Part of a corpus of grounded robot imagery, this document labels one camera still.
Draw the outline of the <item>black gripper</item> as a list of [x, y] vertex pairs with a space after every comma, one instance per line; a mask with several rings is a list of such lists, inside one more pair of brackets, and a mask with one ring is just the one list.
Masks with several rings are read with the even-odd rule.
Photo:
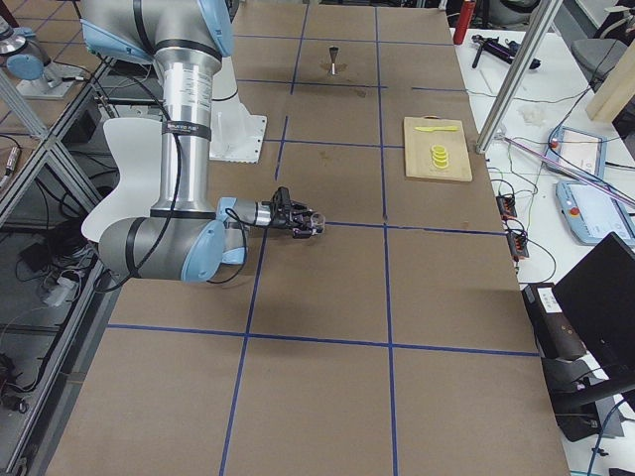
[[291, 200], [289, 190], [280, 186], [270, 201], [269, 225], [276, 229], [292, 229], [294, 239], [308, 239], [318, 234], [318, 226], [312, 221], [294, 223], [295, 219], [310, 219], [315, 211], [305, 203]]

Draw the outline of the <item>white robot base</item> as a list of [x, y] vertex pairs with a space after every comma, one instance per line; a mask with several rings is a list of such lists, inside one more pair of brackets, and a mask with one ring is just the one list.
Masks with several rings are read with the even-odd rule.
[[240, 99], [232, 57], [223, 58], [212, 83], [209, 159], [256, 164], [266, 128], [267, 117], [251, 114]]

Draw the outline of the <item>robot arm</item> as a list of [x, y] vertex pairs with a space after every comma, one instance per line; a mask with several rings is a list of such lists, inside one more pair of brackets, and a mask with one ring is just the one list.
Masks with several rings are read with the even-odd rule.
[[87, 47], [116, 60], [150, 64], [162, 82], [160, 185], [146, 216], [118, 218], [98, 240], [104, 265], [123, 282], [213, 282], [222, 265], [242, 266], [250, 227], [319, 235], [322, 216], [279, 187], [265, 201], [207, 198], [214, 138], [212, 85], [234, 50], [223, 1], [88, 1]]

